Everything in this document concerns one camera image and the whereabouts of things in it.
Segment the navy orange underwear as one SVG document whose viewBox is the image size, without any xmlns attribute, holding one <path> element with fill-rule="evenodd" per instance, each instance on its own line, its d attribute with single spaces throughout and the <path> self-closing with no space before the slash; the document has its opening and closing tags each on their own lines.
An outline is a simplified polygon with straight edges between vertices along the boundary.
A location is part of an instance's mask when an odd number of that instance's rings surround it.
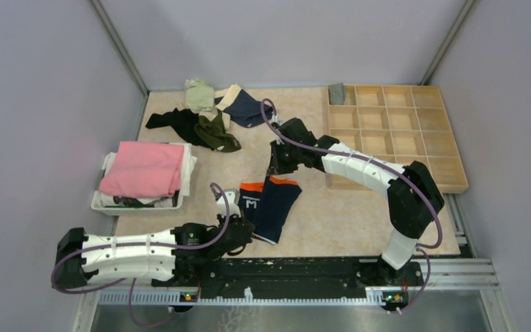
<svg viewBox="0 0 531 332">
<path fill-rule="evenodd" d="M 239 208 L 254 226 L 252 236 L 277 245 L 286 219 L 302 193 L 297 182 L 267 176 L 262 182 L 241 183 Z"/>
</svg>

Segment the grey underwear white waistband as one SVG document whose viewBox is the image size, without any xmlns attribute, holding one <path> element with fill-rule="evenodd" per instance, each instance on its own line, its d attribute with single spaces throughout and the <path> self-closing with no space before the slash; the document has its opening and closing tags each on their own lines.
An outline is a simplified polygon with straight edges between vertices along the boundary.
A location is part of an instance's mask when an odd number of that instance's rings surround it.
<svg viewBox="0 0 531 332">
<path fill-rule="evenodd" d="M 328 85 L 328 99 L 331 105 L 345 105 L 346 87 L 343 82 Z"/>
</svg>

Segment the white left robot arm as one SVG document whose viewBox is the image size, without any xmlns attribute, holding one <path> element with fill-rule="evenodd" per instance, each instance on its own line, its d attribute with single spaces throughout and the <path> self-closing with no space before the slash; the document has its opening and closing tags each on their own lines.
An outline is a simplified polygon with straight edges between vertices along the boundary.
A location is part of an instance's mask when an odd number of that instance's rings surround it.
<svg viewBox="0 0 531 332">
<path fill-rule="evenodd" d="M 217 217 L 218 225 L 185 223 L 155 233 L 124 237 L 70 229 L 57 244 L 52 287 L 67 294 L 97 291 L 127 279 L 154 285 L 190 286 L 207 265 L 237 255 L 252 241 L 254 225 L 238 214 Z"/>
</svg>

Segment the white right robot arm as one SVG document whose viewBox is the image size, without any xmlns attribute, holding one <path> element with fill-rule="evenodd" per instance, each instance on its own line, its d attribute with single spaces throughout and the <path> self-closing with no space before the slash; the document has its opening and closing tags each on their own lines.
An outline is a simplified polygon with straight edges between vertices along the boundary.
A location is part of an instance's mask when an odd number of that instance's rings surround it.
<svg viewBox="0 0 531 332">
<path fill-rule="evenodd" d="M 268 126 L 277 135 L 270 143 L 271 174 L 293 173 L 303 165 L 363 185 L 387 200 L 393 231 L 381 254 L 378 277 L 396 285 L 405 277 L 404 265 L 419 248 L 420 238 L 438 221 L 445 204 L 428 167 L 419 161 L 400 165 L 372 157 L 331 136 L 316 138 L 299 118 Z"/>
</svg>

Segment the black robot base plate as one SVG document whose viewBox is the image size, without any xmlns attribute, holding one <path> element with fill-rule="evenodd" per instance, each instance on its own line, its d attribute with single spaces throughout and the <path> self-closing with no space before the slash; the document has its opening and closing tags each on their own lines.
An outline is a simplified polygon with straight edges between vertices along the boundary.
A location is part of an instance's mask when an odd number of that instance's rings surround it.
<svg viewBox="0 0 531 332">
<path fill-rule="evenodd" d="M 242 298 L 247 288 L 255 299 L 362 299 L 375 286 L 407 290 L 423 282 L 412 261 L 394 270 L 376 257 L 285 257 L 178 263 L 171 279 L 151 285 L 198 289 L 201 299 Z"/>
</svg>

